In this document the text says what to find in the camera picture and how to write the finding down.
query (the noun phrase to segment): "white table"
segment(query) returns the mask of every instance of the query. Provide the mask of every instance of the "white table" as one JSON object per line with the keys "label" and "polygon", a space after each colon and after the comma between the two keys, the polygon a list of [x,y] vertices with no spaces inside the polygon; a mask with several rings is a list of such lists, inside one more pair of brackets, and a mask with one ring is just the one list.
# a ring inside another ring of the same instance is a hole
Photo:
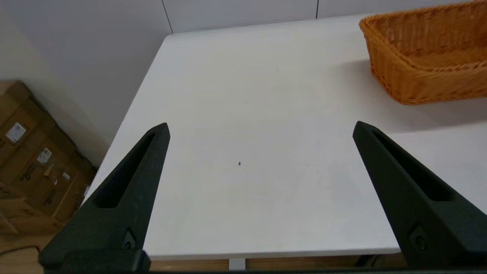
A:
{"label": "white table", "polygon": [[362,17],[167,37],[90,193],[167,122],[152,259],[398,252],[352,139],[362,120],[487,212],[487,100],[395,102],[370,74]]}

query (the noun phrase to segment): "wicker basket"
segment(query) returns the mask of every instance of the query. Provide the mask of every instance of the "wicker basket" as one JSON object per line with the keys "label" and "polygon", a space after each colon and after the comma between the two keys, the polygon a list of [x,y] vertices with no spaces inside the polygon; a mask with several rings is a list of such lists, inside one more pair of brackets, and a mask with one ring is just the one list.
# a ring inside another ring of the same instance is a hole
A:
{"label": "wicker basket", "polygon": [[487,97],[487,1],[360,21],[371,72],[396,101]]}

